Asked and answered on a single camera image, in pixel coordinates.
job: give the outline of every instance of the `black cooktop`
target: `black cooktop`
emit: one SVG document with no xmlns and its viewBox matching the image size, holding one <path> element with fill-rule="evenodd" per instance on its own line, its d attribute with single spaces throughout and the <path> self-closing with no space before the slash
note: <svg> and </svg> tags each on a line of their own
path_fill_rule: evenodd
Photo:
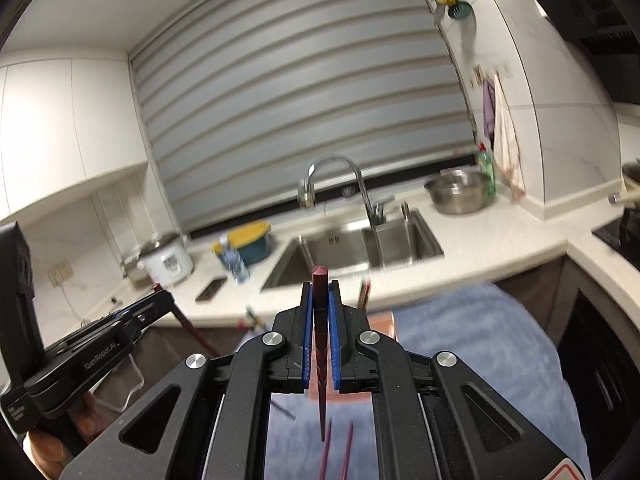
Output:
<svg viewBox="0 0 640 480">
<path fill-rule="evenodd" d="M 594 229 L 593 234 L 640 270 L 640 210 L 626 208 L 620 218 Z"/>
</svg>

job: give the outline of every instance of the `white countertop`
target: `white countertop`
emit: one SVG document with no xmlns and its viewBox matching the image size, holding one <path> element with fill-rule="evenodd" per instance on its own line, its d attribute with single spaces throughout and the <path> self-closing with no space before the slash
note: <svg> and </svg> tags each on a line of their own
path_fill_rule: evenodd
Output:
<svg viewBox="0 0 640 480">
<path fill-rule="evenodd" d="M 622 212 L 610 206 L 606 199 L 543 222 L 502 197 L 487 208 L 464 216 L 438 213 L 422 189 L 396 193 L 396 198 L 407 200 L 412 210 L 422 214 L 444 256 L 412 266 L 340 277 L 340 293 L 345 304 L 357 303 L 363 275 L 371 279 L 368 310 L 375 311 L 420 300 L 465 283 L 498 280 L 566 253 L 600 283 L 640 328 L 640 274 L 591 234 L 593 228 Z M 348 204 L 274 226 L 276 247 L 269 258 L 251 267 L 249 282 L 237 286 L 230 278 L 208 303 L 195 303 L 195 298 L 214 277 L 224 275 L 225 271 L 212 254 L 210 242 L 194 246 L 190 250 L 195 262 L 193 274 L 169 290 L 196 326 L 235 326 L 237 320 L 244 317 L 247 305 L 259 316 L 271 320 L 279 311 L 300 302 L 299 285 L 261 290 L 288 242 L 299 234 L 366 217 L 359 197 L 350 199 Z M 139 292 L 132 290 L 120 294 L 125 304 L 139 296 Z M 177 321 L 165 316 L 158 324 L 176 326 Z"/>
</svg>

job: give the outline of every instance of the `white cabinet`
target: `white cabinet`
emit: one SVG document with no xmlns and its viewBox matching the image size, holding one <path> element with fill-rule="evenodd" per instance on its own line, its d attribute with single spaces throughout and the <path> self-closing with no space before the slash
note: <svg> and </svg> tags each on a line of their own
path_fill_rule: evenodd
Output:
<svg viewBox="0 0 640 480">
<path fill-rule="evenodd" d="M 6 67 L 0 67 L 0 104 L 2 103 L 2 94 L 4 92 L 5 78 L 6 78 Z M 4 178 L 2 177 L 2 156 L 0 156 L 0 178 L 2 178 L 2 182 L 0 182 L 0 218 L 4 218 L 5 216 L 9 216 L 9 203 L 6 200 L 6 191 L 4 189 Z M 0 363 L 0 382 L 1 381 L 2 381 L 2 363 Z"/>
<path fill-rule="evenodd" d="M 87 178 L 147 162 L 125 61 L 74 59 L 73 110 Z"/>
<path fill-rule="evenodd" d="M 74 124 L 70 59 L 7 68 L 0 154 L 11 213 L 86 180 Z"/>
</svg>

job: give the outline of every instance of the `chrome faucet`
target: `chrome faucet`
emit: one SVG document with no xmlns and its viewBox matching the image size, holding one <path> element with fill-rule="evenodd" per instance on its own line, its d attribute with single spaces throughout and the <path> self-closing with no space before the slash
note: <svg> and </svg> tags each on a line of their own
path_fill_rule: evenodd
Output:
<svg viewBox="0 0 640 480">
<path fill-rule="evenodd" d="M 300 181 L 300 184 L 298 186 L 298 203 L 305 208 L 313 208 L 316 205 L 314 173 L 317 169 L 321 168 L 325 164 L 339 160 L 346 162 L 349 165 L 350 170 L 353 171 L 356 176 L 356 182 L 358 183 L 358 187 L 360 188 L 360 195 L 362 196 L 364 207 L 367 210 L 367 217 L 369 218 L 371 227 L 373 228 L 385 223 L 384 205 L 385 203 L 394 200 L 395 197 L 381 200 L 380 202 L 376 202 L 375 204 L 371 205 L 371 200 L 369 200 L 369 193 L 367 193 L 367 188 L 364 185 L 364 180 L 362 179 L 362 172 L 360 171 L 360 168 L 356 166 L 356 164 L 350 158 L 342 155 L 327 155 L 326 157 L 318 160 L 315 164 L 309 166 L 307 176 Z"/>
</svg>

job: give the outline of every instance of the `stainless steel sink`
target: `stainless steel sink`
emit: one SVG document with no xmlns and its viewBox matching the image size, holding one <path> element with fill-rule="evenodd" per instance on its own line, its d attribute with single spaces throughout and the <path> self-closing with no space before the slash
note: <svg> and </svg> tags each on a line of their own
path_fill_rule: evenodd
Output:
<svg viewBox="0 0 640 480">
<path fill-rule="evenodd" d="M 315 266 L 328 267 L 329 278 L 334 279 L 377 267 L 411 265 L 444 254 L 418 212 L 411 212 L 407 221 L 388 220 L 376 231 L 380 253 L 368 219 L 294 238 L 262 288 L 308 282 Z"/>
</svg>

